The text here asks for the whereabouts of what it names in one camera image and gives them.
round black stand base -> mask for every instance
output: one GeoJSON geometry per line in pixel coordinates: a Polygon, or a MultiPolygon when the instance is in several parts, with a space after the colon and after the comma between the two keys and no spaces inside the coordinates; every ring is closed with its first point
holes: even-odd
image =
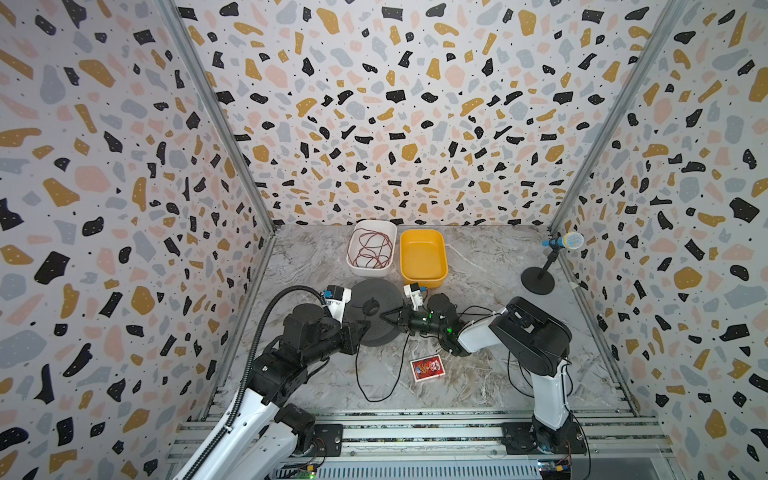
{"type": "Polygon", "coordinates": [[[544,276],[541,279],[538,278],[538,274],[541,273],[541,270],[542,268],[539,266],[526,268],[520,276],[520,280],[529,292],[535,293],[536,295],[547,295],[554,290],[554,277],[551,273],[544,272],[544,276]]]}

black mesh disc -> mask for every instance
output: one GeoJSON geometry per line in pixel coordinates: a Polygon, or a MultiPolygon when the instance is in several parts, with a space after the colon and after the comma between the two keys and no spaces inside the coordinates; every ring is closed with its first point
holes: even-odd
{"type": "Polygon", "coordinates": [[[392,282],[380,278],[369,278],[352,287],[352,299],[346,304],[344,316],[349,320],[367,319],[371,322],[371,328],[360,343],[382,346],[400,334],[397,327],[379,318],[379,314],[402,307],[402,295],[402,291],[392,282]]]}

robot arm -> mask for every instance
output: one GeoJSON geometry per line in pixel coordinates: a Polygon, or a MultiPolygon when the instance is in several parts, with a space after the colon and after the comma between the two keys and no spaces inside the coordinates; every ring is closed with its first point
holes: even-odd
{"type": "Polygon", "coordinates": [[[227,427],[237,397],[203,445],[174,477],[174,480],[241,478],[263,480],[293,453],[302,454],[314,438],[314,416],[288,398],[314,373],[308,367],[327,361],[334,353],[354,355],[369,328],[368,322],[343,322],[349,289],[329,286],[325,295],[335,300],[329,307],[334,318],[317,305],[296,306],[283,321],[280,346],[268,346],[254,359],[237,420],[227,427]],[[251,442],[258,439],[251,447],[251,442]]]}

red card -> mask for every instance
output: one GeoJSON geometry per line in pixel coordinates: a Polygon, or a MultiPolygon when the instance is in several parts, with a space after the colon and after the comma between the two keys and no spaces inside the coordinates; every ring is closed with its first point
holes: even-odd
{"type": "Polygon", "coordinates": [[[445,368],[442,366],[440,355],[430,355],[423,359],[411,360],[411,370],[416,382],[445,375],[445,368]]]}

white plastic bin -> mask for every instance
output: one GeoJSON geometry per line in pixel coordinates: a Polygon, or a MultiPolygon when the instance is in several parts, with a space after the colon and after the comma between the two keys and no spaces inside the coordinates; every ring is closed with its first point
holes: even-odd
{"type": "Polygon", "coordinates": [[[362,220],[355,225],[355,230],[352,232],[352,238],[349,239],[346,251],[346,264],[349,265],[349,268],[355,275],[373,277],[385,276],[394,263],[396,243],[397,225],[385,220],[362,220]],[[368,247],[369,249],[372,249],[372,252],[369,253],[379,254],[381,257],[388,257],[387,263],[383,268],[372,267],[375,260],[368,259],[366,261],[366,259],[357,258],[360,251],[364,250],[360,244],[360,237],[364,233],[367,233],[366,230],[383,233],[389,238],[389,241],[392,242],[391,248],[389,246],[379,248],[379,246],[386,244],[383,238],[375,236],[368,241],[368,247]]]}

